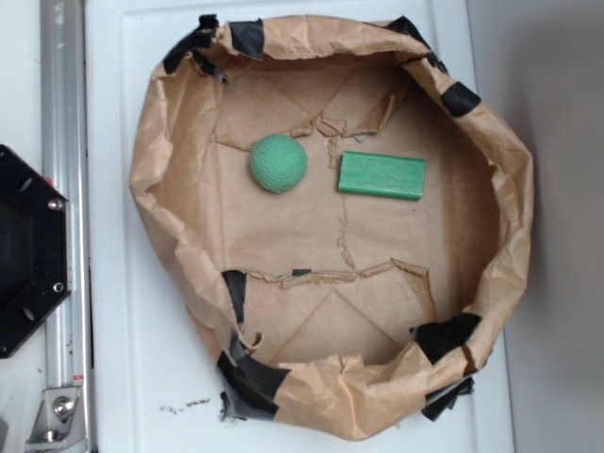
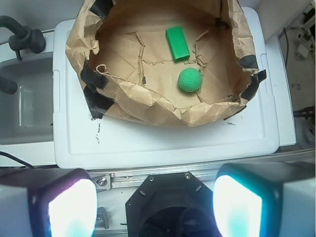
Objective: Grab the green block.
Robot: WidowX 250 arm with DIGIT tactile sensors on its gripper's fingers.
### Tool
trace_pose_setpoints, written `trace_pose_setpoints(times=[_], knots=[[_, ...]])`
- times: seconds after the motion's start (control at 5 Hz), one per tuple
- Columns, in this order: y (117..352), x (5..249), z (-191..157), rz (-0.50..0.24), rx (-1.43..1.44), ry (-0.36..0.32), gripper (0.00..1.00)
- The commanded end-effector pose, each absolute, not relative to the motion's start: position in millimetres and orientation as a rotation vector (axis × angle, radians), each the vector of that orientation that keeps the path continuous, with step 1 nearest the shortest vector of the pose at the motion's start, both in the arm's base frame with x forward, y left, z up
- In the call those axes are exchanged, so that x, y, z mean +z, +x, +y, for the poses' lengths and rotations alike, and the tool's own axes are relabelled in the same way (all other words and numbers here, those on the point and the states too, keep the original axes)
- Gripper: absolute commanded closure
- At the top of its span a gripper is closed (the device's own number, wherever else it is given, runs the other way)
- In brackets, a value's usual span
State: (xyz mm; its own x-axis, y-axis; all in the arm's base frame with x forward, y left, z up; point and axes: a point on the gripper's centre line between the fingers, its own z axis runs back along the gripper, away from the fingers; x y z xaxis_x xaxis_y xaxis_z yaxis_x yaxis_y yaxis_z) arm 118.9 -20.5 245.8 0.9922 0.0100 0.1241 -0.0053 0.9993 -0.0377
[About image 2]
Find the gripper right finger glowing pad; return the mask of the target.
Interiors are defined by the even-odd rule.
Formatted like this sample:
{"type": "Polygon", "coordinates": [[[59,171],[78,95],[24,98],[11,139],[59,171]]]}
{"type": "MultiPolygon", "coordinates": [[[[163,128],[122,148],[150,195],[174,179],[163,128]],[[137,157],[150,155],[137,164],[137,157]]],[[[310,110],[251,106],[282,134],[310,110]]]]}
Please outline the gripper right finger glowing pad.
{"type": "Polygon", "coordinates": [[[314,237],[316,166],[226,163],[214,182],[213,212],[223,237],[314,237]]]}

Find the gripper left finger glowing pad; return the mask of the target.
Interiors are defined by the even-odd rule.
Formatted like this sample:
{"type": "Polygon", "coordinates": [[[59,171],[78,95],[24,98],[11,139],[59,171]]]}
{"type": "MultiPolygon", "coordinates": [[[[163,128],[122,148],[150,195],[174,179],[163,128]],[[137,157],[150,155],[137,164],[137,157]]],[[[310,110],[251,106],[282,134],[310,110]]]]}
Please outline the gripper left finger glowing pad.
{"type": "Polygon", "coordinates": [[[84,169],[2,169],[2,237],[90,237],[98,197],[84,169]]]}

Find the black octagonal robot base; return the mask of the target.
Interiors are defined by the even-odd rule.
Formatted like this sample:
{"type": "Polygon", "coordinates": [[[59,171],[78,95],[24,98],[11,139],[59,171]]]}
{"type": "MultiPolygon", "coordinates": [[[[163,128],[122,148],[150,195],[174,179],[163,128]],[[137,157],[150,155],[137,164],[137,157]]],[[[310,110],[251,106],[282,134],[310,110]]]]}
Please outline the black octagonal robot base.
{"type": "Polygon", "coordinates": [[[219,237],[213,192],[190,172],[149,175],[125,204],[130,237],[219,237]]]}

